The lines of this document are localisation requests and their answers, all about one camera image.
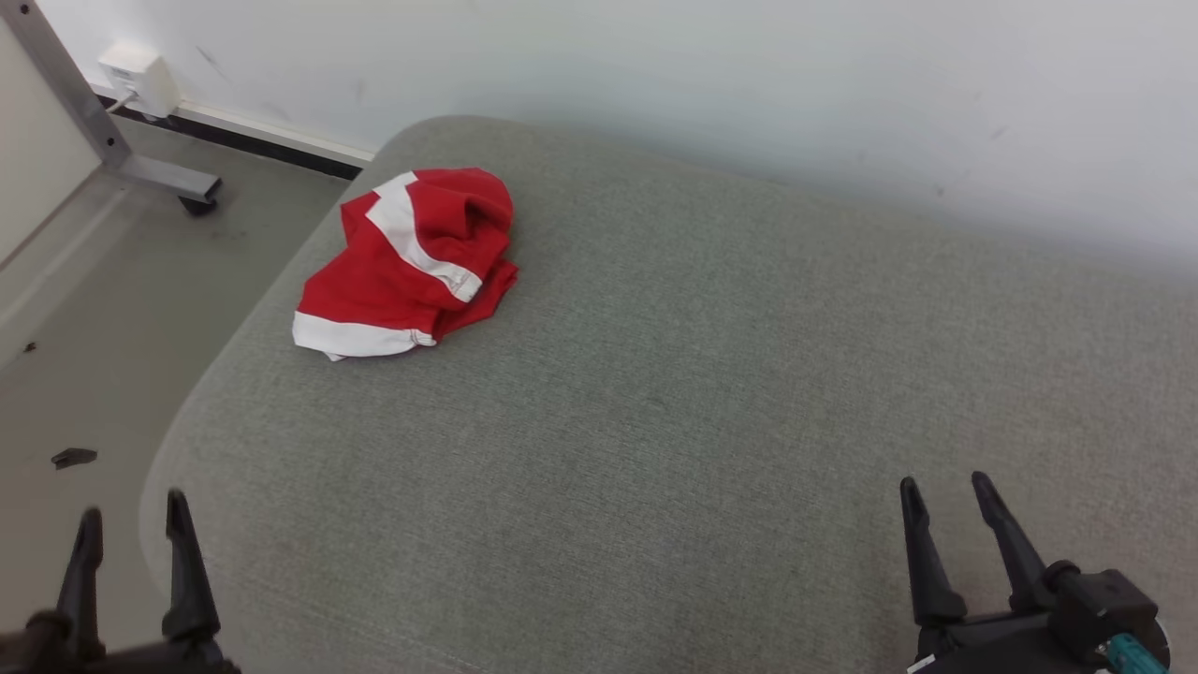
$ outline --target black baseboard strip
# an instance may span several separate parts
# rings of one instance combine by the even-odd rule
[[[97,96],[105,108],[110,107],[116,101],[107,96]],[[319,157],[310,152],[304,152],[302,150],[295,150],[291,147],[284,147],[270,140],[262,140],[260,138],[250,138],[241,133],[232,130],[225,130],[223,128],[217,128],[206,123],[200,123],[198,121],[184,120],[175,115],[170,115],[165,119],[158,119],[155,121],[147,120],[141,113],[135,113],[121,108],[113,113],[117,116],[131,119],[133,121],[139,121],[143,123],[149,123],[150,126],[157,126],[158,128],[165,128],[168,130],[174,130],[175,133],[182,133],[184,135],[190,135],[192,138],[199,138],[200,140],[207,140],[208,142],[216,142],[217,145],[224,145],[225,147],[232,147],[234,150],[241,150],[242,152],[249,152],[250,154],[258,154],[260,157],[270,157],[272,159],[278,159],[280,162],[286,162],[289,164],[295,164],[297,166],[303,166],[309,170],[315,170],[323,172],[326,175],[333,175],[337,177],[344,177],[345,180],[353,180],[362,172],[362,169],[344,162],[338,162],[335,159],[327,159],[325,157]]]

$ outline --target power plug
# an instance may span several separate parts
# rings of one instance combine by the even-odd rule
[[[137,95],[129,101],[129,109],[164,117],[175,111],[182,99],[162,55],[149,49],[127,43],[114,44],[101,55],[99,67],[116,90],[117,98]]]

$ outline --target debris on floor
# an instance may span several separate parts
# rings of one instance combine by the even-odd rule
[[[72,466],[79,466],[80,463],[91,463],[96,461],[96,457],[98,456],[99,455],[95,450],[69,448],[50,457],[50,463],[54,464],[55,470],[62,470],[63,468],[71,468]]]

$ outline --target white wall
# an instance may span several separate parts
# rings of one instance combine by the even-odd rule
[[[183,96],[364,150],[447,113],[1198,257],[1184,0],[42,0]]]

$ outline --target gray fabric surface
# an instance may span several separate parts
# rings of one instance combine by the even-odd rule
[[[900,672],[897,486],[1003,608],[969,473],[1047,560],[1115,566],[1198,650],[1198,295],[477,117],[410,169],[502,177],[520,280],[442,346],[291,346],[331,213],[180,413],[143,498],[190,502],[247,672]]]

